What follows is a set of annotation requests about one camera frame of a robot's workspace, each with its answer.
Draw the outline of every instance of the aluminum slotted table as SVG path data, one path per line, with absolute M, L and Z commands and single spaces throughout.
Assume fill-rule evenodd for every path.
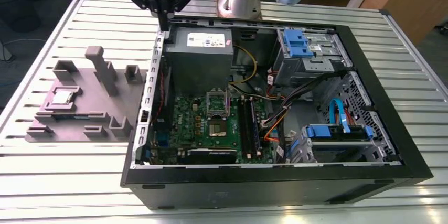
M 215 16 L 194 0 L 190 16 Z M 158 20 L 130 0 L 74 0 L 0 115 L 0 221 L 58 223 L 444 223 L 448 219 L 448 92 L 394 19 L 376 10 L 263 3 L 266 20 L 348 25 L 370 59 L 434 179 L 354 205 L 150 211 L 120 188 L 127 143 L 28 143 L 59 60 L 91 67 L 90 45 L 115 68 L 148 69 Z

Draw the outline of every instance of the black cable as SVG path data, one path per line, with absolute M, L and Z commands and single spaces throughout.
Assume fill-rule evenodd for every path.
M 250 87 L 250 89 L 252 90 L 252 92 L 256 94 L 258 93 L 258 91 L 255 90 L 255 88 L 254 88 L 254 86 L 251 85 L 251 80 L 248 80 L 247 82 L 246 82 L 246 85 Z
M 306 84 L 300 85 L 292 92 L 291 94 L 286 97 L 282 103 L 282 109 L 271 116 L 266 122 L 264 125 L 272 122 L 276 118 L 280 118 L 282 115 L 287 112 L 290 107 L 292 106 L 294 100 L 299 99 L 304 94 L 311 92 L 319 84 L 326 81 L 328 78 L 338 77 L 338 76 L 344 76 L 347 74 L 347 70 L 342 70 L 334 73 L 324 73 L 319 77 L 316 77 L 312 81 L 307 82 Z
M 15 60 L 16 58 L 15 58 L 14 55 L 11 55 L 10 60 L 7 60 L 6 44 L 4 44 L 4 42 L 3 42 L 2 39 L 0 39 L 0 44 L 2 44 L 2 51 L 3 51 L 3 53 L 2 53 L 3 60 L 4 60 L 6 63 L 10 64 L 10 63 L 14 62 L 14 60 Z
M 231 86 L 238 90 L 238 92 L 242 93 L 243 95 L 247 95 L 247 96 L 250 96 L 250 97 L 259 97 L 259 98 L 266 99 L 266 100 L 276 100 L 275 98 L 264 97 L 264 96 L 262 96 L 262 95 L 259 95 L 259 94 L 251 94 L 251 93 L 243 91 L 243 89 L 240 89 L 235 84 L 230 84 L 230 85 L 231 85 Z
M 279 146 L 283 149 L 283 157 L 279 155 L 276 156 L 276 163 L 283 164 L 287 160 L 287 140 L 286 140 L 286 134 L 284 134 L 284 120 L 278 125 L 278 135 L 279 135 Z

